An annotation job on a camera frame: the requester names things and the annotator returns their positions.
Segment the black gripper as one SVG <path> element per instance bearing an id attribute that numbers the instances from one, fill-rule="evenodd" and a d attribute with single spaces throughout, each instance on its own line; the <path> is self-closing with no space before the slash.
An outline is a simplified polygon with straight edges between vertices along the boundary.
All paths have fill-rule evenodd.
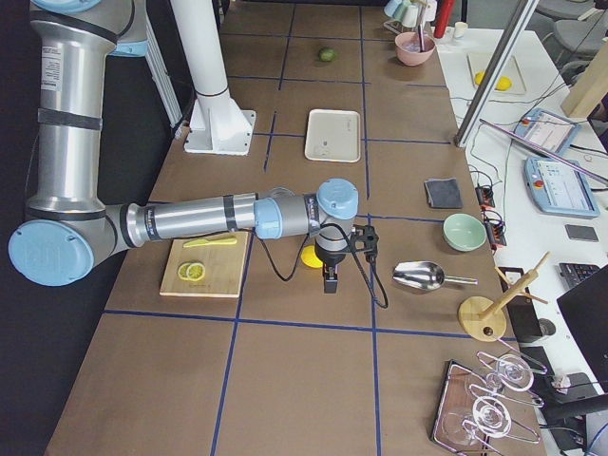
<path id="1" fill-rule="evenodd" d="M 315 254 L 322 262 L 323 288 L 325 294 L 335 294 L 338 287 L 337 265 L 343 260 L 340 249 L 334 250 L 336 242 L 317 237 Z"/>

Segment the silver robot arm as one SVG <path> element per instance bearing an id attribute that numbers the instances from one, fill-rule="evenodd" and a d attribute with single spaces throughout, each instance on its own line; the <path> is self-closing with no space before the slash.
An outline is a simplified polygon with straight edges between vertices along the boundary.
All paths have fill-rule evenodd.
<path id="1" fill-rule="evenodd" d="M 109 257 L 148 241 L 251 229 L 261 239 L 305 235 L 323 264 L 324 290 L 354 250 L 355 186 L 323 182 L 303 196 L 274 191 L 178 203 L 106 206 L 97 196 L 105 61 L 147 50 L 142 1 L 34 1 L 42 40 L 39 162 L 26 221 L 9 239 L 9 258 L 27 279 L 64 286 Z"/>

